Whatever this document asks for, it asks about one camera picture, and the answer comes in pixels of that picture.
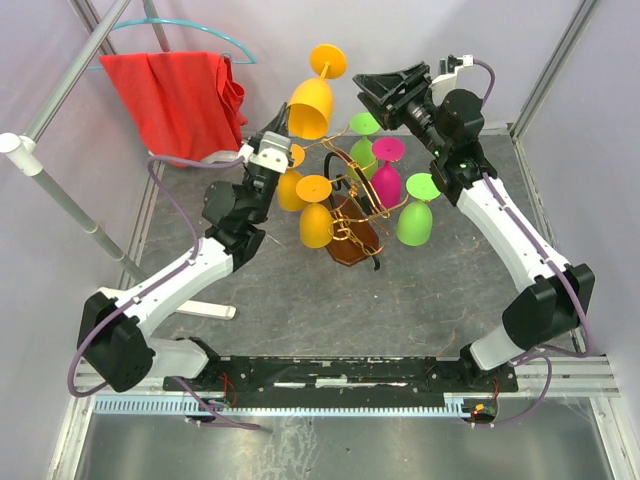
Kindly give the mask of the green plastic wine glass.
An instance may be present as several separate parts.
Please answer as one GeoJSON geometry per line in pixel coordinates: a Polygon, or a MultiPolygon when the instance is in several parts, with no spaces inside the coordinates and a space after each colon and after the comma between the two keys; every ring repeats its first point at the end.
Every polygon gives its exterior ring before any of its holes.
{"type": "Polygon", "coordinates": [[[378,160],[373,154],[370,136],[380,130],[380,125],[371,113],[360,112],[351,118],[349,128],[360,136],[351,147],[349,155],[361,168],[365,177],[370,179],[378,169],[378,160]]]}

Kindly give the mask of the yellow plastic wine glass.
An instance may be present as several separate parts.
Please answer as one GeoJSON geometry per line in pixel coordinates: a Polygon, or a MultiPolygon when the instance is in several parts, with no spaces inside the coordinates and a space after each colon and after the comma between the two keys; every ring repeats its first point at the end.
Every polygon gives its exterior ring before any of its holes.
{"type": "Polygon", "coordinates": [[[296,192],[297,184],[303,178],[303,175],[296,168],[304,161],[305,151],[299,144],[293,144],[290,152],[293,164],[280,177],[276,193],[278,204],[283,210],[297,212],[307,205],[296,192]]]}

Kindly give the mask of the pink plastic wine glass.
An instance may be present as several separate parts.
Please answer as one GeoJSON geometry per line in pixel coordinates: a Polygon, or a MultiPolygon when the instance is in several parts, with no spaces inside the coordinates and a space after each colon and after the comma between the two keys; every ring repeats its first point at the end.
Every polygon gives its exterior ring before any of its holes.
{"type": "Polygon", "coordinates": [[[394,164],[404,156],[404,143],[397,138],[381,137],[373,143],[372,153],[383,164],[372,176],[371,184],[381,204],[391,209],[401,202],[402,177],[394,164]]]}

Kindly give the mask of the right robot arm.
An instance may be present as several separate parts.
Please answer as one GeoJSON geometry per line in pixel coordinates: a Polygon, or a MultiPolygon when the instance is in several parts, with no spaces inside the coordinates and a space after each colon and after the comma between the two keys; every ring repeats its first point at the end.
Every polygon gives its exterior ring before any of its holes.
{"type": "Polygon", "coordinates": [[[484,101],[456,85],[458,71],[473,63],[451,56],[436,78],[420,62],[396,72],[357,74],[353,81],[383,129],[406,127],[432,154],[436,187],[486,237],[519,292],[501,325],[471,343],[468,360],[457,367],[462,386],[478,391],[493,380],[495,368],[553,352],[552,340],[586,330],[595,275],[554,250],[508,197],[479,140],[484,101]]]}

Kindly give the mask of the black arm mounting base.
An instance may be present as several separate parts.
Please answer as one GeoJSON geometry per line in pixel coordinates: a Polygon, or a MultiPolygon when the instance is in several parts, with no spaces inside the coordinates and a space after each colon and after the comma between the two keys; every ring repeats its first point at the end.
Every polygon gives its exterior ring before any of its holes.
{"type": "Polygon", "coordinates": [[[482,372],[461,358],[432,356],[216,356],[186,384],[229,394],[235,408],[440,407],[446,393],[518,390],[508,365],[482,372]]]}

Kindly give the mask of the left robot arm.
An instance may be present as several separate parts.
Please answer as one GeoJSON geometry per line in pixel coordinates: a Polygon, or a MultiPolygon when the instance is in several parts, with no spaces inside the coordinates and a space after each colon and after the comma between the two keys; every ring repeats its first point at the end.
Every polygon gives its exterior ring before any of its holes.
{"type": "Polygon", "coordinates": [[[199,390],[215,387],[221,368],[212,350],[196,339],[161,340],[154,331],[185,302],[239,270],[257,253],[280,177],[291,159],[290,109],[245,141],[235,158],[239,183],[217,180],[204,195],[210,226],[193,247],[132,288],[109,297],[98,291],[83,308],[76,361],[85,360],[116,392],[147,376],[182,377],[199,390]]]}

